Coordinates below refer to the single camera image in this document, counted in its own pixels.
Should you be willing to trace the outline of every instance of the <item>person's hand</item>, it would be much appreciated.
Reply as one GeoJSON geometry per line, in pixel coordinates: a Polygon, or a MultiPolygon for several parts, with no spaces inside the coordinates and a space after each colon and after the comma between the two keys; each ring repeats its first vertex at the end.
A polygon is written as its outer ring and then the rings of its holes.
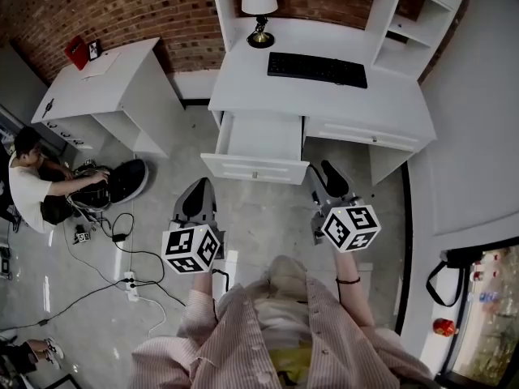
{"type": "Polygon", "coordinates": [[[90,179],[92,180],[93,185],[95,185],[96,183],[99,183],[99,182],[108,183],[108,175],[109,175],[108,170],[98,170],[96,174],[94,174],[93,176],[90,177],[90,179]]]}
{"type": "Polygon", "coordinates": [[[62,168],[62,173],[63,173],[63,176],[65,176],[65,180],[74,179],[74,174],[72,174],[72,172],[67,167],[62,168]]]}

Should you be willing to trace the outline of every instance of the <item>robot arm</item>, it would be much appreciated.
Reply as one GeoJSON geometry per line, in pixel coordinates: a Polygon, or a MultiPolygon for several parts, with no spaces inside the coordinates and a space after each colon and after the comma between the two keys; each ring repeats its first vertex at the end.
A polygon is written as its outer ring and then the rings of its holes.
{"type": "Polygon", "coordinates": [[[380,231],[373,207],[364,204],[354,193],[352,181],[329,161],[323,160],[321,166],[326,182],[313,165],[307,170],[311,195],[319,206],[311,220],[314,243],[318,245],[327,237],[339,252],[367,248],[380,231]]]}
{"type": "Polygon", "coordinates": [[[177,225],[162,233],[162,258],[178,274],[208,272],[214,259],[224,258],[224,236],[215,219],[217,201],[204,177],[189,186],[174,206],[177,225]]]}

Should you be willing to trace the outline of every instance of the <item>striped shirt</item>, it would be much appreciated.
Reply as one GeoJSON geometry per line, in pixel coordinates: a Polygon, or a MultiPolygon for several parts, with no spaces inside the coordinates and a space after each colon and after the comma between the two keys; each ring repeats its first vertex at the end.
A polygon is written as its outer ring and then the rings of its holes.
{"type": "MultiPolygon", "coordinates": [[[[423,363],[375,328],[359,328],[310,276],[307,293],[312,336],[307,387],[437,387],[423,363]]],[[[191,290],[177,336],[148,340],[132,356],[130,389],[281,389],[253,301],[239,284],[216,308],[211,297],[191,290]]]]}

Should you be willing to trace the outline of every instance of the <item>black strap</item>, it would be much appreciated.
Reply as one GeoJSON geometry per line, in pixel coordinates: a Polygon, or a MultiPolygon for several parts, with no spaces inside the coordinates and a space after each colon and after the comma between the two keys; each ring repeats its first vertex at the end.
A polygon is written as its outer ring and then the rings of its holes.
{"type": "Polygon", "coordinates": [[[447,263],[445,261],[442,261],[438,264],[438,266],[435,269],[432,270],[431,274],[429,275],[429,278],[427,278],[426,288],[436,304],[440,304],[443,307],[452,307],[452,306],[454,306],[454,304],[456,304],[458,298],[461,295],[461,288],[463,286],[463,275],[465,274],[466,268],[458,268],[459,272],[457,275],[456,296],[454,297],[454,301],[451,304],[445,304],[444,300],[441,299],[441,297],[438,295],[438,293],[432,286],[431,280],[435,276],[437,276],[438,272],[440,272],[446,266],[447,266],[447,263]]]}
{"type": "Polygon", "coordinates": [[[337,282],[338,284],[352,285],[352,284],[357,284],[358,282],[360,282],[360,277],[357,278],[355,281],[342,281],[342,280],[339,280],[339,278],[336,278],[335,282],[337,282]]]}

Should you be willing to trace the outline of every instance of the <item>black bag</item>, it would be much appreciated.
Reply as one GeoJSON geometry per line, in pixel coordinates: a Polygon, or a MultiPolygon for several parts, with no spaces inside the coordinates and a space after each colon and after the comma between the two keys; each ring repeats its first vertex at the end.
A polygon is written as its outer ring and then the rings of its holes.
{"type": "Polygon", "coordinates": [[[432,270],[429,278],[427,278],[426,288],[432,299],[436,304],[440,304],[444,307],[452,307],[456,304],[458,298],[461,295],[461,288],[463,286],[463,278],[465,275],[469,274],[470,266],[480,261],[483,257],[482,251],[468,251],[468,250],[443,250],[440,254],[441,262],[438,266],[432,270]],[[456,288],[456,296],[454,297],[454,301],[451,304],[445,304],[441,297],[438,295],[436,290],[431,284],[431,280],[438,275],[445,267],[447,268],[455,268],[459,269],[458,277],[457,277],[457,288],[456,288]]]}

